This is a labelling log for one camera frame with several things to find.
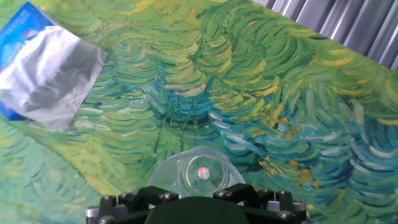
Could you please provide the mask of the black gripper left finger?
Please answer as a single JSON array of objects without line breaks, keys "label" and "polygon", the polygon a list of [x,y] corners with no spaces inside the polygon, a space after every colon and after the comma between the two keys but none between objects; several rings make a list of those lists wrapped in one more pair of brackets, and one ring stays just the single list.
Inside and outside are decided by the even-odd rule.
[{"label": "black gripper left finger", "polygon": [[148,212],[149,205],[160,205],[179,198],[179,194],[155,186],[141,188],[137,194],[129,192],[118,196],[106,195],[101,197],[98,205],[91,205],[86,209],[86,224],[138,220],[131,216]]}]

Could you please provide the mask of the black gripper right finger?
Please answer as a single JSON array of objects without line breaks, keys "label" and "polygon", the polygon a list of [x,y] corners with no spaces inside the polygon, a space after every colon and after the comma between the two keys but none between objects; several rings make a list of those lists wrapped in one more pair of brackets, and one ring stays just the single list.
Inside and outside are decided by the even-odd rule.
[{"label": "black gripper right finger", "polygon": [[288,190],[255,190],[249,184],[236,184],[219,190],[213,198],[235,204],[249,223],[306,224],[307,208]]}]

